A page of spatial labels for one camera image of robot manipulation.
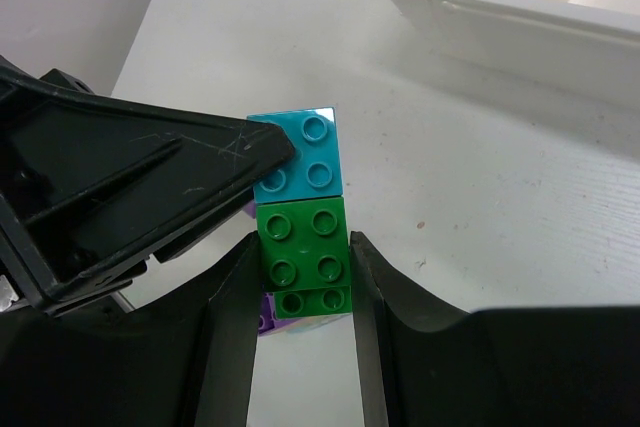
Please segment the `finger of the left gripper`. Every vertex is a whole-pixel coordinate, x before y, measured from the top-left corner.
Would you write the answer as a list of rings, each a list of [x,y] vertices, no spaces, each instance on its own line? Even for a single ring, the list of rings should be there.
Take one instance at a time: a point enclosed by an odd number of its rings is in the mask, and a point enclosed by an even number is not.
[[[226,222],[294,156],[274,124],[104,97],[1,64],[1,309],[59,316]]]

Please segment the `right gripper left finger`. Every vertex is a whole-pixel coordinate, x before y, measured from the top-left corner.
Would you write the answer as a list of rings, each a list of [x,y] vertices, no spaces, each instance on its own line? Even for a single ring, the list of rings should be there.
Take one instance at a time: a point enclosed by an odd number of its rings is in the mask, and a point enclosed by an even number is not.
[[[242,426],[260,310],[260,245],[127,312],[104,298],[60,317],[1,317],[5,426]]]

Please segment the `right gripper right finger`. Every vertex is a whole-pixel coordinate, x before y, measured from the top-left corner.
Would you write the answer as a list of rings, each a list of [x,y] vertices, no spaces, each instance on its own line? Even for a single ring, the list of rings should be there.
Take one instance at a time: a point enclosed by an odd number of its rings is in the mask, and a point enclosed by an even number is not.
[[[368,426],[635,426],[635,306],[489,309],[438,298],[350,237]]]

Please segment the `green long lego brick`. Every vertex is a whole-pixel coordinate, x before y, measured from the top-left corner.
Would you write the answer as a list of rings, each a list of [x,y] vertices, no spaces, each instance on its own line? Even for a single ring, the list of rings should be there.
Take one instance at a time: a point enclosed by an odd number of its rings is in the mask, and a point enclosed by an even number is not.
[[[263,287],[278,318],[352,311],[343,197],[261,204],[256,222]]]

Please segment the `teal square lego brick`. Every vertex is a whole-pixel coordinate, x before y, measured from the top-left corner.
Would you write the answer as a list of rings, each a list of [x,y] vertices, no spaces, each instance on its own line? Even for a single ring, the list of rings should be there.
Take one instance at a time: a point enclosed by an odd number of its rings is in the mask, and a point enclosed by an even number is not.
[[[248,117],[280,126],[295,156],[254,185],[257,204],[341,196],[343,184],[335,110],[304,109]]]

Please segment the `purple lego brick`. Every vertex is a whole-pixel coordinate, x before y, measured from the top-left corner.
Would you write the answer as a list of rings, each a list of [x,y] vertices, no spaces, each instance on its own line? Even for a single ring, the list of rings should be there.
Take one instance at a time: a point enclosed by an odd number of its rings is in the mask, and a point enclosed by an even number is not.
[[[276,315],[273,295],[264,293],[261,301],[258,333],[263,336],[279,327],[280,320]]]

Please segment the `light blue lego under purple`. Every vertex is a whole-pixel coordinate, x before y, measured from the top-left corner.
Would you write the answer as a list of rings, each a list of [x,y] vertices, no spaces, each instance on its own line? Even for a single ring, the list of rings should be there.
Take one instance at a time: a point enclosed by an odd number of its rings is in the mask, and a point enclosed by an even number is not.
[[[316,328],[323,327],[344,317],[346,317],[346,314],[276,320],[274,323],[274,328],[269,331],[268,334],[275,335],[285,332],[293,334],[304,333]]]

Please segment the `white three-compartment container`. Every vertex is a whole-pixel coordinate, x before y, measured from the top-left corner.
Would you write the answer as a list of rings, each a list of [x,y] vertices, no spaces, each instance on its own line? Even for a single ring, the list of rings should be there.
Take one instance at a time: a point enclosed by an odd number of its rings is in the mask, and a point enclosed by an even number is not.
[[[639,102],[639,0],[391,0],[436,51],[612,104]]]

